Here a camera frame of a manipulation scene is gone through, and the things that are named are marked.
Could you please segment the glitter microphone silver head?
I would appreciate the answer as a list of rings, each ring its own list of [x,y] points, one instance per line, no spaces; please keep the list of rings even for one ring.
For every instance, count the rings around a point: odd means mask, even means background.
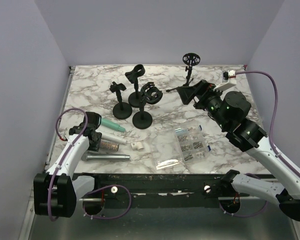
[[[100,142],[99,148],[102,150],[107,150],[111,152],[118,152],[120,148],[119,143],[111,142],[111,141],[104,141]]]

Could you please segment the mint green microphone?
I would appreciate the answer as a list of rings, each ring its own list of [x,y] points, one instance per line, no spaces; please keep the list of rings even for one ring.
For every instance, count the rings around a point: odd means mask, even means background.
[[[101,119],[100,125],[103,126],[103,127],[105,127],[105,128],[117,131],[117,132],[124,133],[126,131],[126,129],[124,127],[122,127],[119,124],[117,124],[115,122],[112,122],[111,120],[108,120],[106,118],[102,118]]]

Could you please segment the silver grey microphone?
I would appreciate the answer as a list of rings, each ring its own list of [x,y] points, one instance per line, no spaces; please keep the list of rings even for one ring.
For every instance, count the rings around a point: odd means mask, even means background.
[[[81,157],[82,161],[112,161],[112,162],[128,162],[130,155],[126,154],[92,154],[87,153]]]

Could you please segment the white microphone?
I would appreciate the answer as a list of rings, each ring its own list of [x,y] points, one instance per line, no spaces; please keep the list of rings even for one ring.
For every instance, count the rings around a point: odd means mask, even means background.
[[[122,137],[111,135],[111,134],[105,133],[105,132],[102,132],[101,134],[102,134],[102,138],[105,140],[108,140],[108,141],[111,141],[114,143],[118,143],[118,144],[122,144],[122,145],[125,145],[127,143],[127,140]]]

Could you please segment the black tripod microphone stand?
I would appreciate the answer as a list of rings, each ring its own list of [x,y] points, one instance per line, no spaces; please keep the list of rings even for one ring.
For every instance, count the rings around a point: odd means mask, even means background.
[[[191,76],[192,76],[193,67],[197,66],[200,63],[200,61],[201,61],[200,56],[193,52],[186,53],[182,57],[182,62],[186,65],[185,71],[187,72],[185,78],[186,82],[182,85],[183,87],[188,87],[190,85],[190,82],[192,81]]]

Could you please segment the round base clip stand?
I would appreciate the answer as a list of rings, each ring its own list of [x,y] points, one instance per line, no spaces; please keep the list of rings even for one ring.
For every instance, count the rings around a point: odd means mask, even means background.
[[[132,92],[128,97],[128,103],[133,108],[139,107],[140,102],[140,91],[139,91],[139,82],[138,78],[145,74],[145,68],[142,64],[137,64],[133,70],[126,72],[124,75],[128,81],[133,84],[134,92]]]
[[[116,83],[115,81],[112,82],[109,88],[112,93],[116,94],[118,103],[113,107],[112,113],[113,116],[119,120],[125,120],[132,115],[132,107],[127,102],[123,102],[122,99],[121,92],[126,89],[123,83]]]

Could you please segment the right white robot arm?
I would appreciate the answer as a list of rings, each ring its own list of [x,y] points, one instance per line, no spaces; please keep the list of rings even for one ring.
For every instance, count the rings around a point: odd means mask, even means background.
[[[282,163],[282,154],[275,152],[269,135],[247,118],[251,104],[246,97],[239,91],[230,91],[221,98],[222,92],[206,80],[176,90],[184,105],[198,98],[194,108],[206,111],[232,145],[261,163],[278,181],[270,183],[230,170],[221,179],[220,191],[226,196],[237,192],[266,200],[300,222],[300,169],[290,160]]]

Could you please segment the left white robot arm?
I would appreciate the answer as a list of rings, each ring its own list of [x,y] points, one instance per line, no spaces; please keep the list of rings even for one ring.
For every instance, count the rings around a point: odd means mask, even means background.
[[[73,180],[82,156],[90,150],[98,151],[102,138],[102,133],[97,132],[102,117],[95,112],[83,114],[83,122],[70,128],[66,146],[56,162],[33,180],[35,214],[48,216],[52,222],[71,217],[77,201],[85,194],[94,198],[101,191],[101,185],[91,176]]]

